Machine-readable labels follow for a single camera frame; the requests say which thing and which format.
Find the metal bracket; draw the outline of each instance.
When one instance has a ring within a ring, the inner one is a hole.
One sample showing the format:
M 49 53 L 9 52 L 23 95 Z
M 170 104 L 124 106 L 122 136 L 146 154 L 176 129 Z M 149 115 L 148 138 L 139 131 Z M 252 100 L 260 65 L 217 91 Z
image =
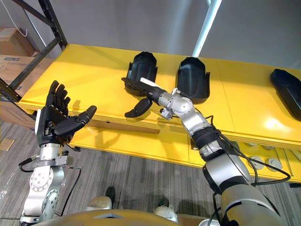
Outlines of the metal bracket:
M 59 45 L 61 49 L 63 50 L 68 45 L 67 40 L 64 36 L 64 33 L 61 29 L 61 26 L 56 18 L 55 12 L 51 6 L 51 3 L 49 0 L 39 0 L 39 4 L 41 5 L 41 8 L 46 16 L 47 19 L 49 19 L 51 22 L 55 24 L 55 27 L 51 27 L 51 30 L 55 37 L 60 37 Z
M 66 155 L 66 156 L 57 156 L 55 160 L 46 160 L 46 161 L 38 161 L 32 164 L 33 168 L 41 167 L 41 166 L 65 166 L 65 165 L 72 165 L 73 158 Z
M 4 80 L 0 79 L 0 93 L 5 96 L 10 102 L 14 103 L 21 100 L 21 97 L 15 92 L 15 89 L 27 78 L 27 76 L 41 62 L 41 60 L 57 44 L 59 44 L 61 49 L 63 50 L 68 45 L 68 43 L 49 0 L 39 0 L 45 16 L 43 16 L 40 12 L 35 10 L 23 0 L 12 1 L 30 12 L 45 24 L 49 25 L 51 30 L 53 31 L 53 34 L 55 35 L 55 38 L 40 53 L 36 55 L 33 61 L 31 61 L 30 64 L 25 67 L 25 69 L 11 82 L 11 84 L 8 85 Z
M 0 91 L 11 102 L 19 102 L 21 97 L 4 80 L 0 78 Z

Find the robot forearm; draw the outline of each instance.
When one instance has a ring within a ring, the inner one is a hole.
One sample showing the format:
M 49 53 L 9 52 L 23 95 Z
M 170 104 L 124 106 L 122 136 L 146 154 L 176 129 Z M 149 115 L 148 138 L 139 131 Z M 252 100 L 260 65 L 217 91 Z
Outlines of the robot forearm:
M 70 161 L 69 156 L 62 156 L 62 149 L 60 144 L 41 146 L 20 222 L 38 223 L 53 218 L 64 179 L 63 167 Z
M 175 88 L 171 94 L 160 95 L 158 104 L 164 106 L 161 115 L 171 119 L 177 115 L 206 161 L 203 173 L 210 187 L 222 194 L 222 226 L 283 225 L 263 194 L 250 184 L 250 174 L 238 154 L 197 112 L 187 97 Z

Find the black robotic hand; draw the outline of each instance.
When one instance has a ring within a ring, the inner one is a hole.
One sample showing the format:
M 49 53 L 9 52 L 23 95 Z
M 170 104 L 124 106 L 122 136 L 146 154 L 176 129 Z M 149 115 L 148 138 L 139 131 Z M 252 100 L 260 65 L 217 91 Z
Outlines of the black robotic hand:
M 53 81 L 47 96 L 46 106 L 37 114 L 35 132 L 40 147 L 48 143 L 68 144 L 74 132 L 83 128 L 97 110 L 95 106 L 90 106 L 78 116 L 68 116 L 70 98 L 66 97 L 65 86 L 61 84 L 58 87 L 58 85 L 58 81 Z
M 141 99 L 131 111 L 125 113 L 125 117 L 127 118 L 135 118 L 143 115 L 151 107 L 152 102 L 154 101 L 156 104 L 158 104 L 160 95 L 166 92 L 166 90 L 161 89 L 151 81 L 148 82 L 153 85 L 128 78 L 121 78 L 121 80 L 124 81 L 126 87 L 133 90 L 138 90 L 140 93 L 143 93 L 146 96 L 146 98 Z

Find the cardboard box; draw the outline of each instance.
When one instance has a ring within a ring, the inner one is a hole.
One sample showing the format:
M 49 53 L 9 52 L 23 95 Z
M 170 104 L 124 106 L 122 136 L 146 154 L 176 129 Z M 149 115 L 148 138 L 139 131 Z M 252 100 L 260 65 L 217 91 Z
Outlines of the cardboard box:
M 29 56 L 0 55 L 0 78 L 9 85 L 33 59 L 34 57 Z M 24 96 L 53 61 L 54 59 L 44 58 L 16 89 L 16 92 Z
M 34 49 L 16 28 L 0 29 L 0 54 L 32 56 Z
M 35 121 L 11 102 L 0 101 L 0 119 L 6 122 L 34 129 Z
M 0 55 L 0 78 L 9 85 L 33 59 L 34 57 L 28 56 Z M 53 59 L 44 58 L 16 89 L 16 92 L 22 97 L 52 62 Z M 35 124 L 31 117 L 2 96 L 0 101 L 0 119 L 30 129 L 33 129 Z

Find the white pole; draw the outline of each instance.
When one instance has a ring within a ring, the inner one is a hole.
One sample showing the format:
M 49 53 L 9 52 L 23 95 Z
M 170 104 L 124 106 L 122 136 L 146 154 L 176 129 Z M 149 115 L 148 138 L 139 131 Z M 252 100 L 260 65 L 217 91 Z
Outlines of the white pole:
M 218 11 L 218 8 L 221 5 L 221 2 L 222 2 L 222 0 L 211 0 L 209 9 L 208 9 L 207 14 L 206 14 L 205 21 L 203 23 L 201 32 L 199 33 L 199 36 L 198 36 L 196 46 L 195 46 L 195 48 L 193 50 L 193 53 L 192 53 L 193 57 L 198 57 L 199 56 L 199 54 L 202 50 L 202 47 L 205 43 L 205 40 L 207 38 L 207 35 L 208 35 L 208 33 L 211 29 L 211 26 L 212 26 L 212 23 L 213 23 L 214 18 L 216 16 L 216 13 Z

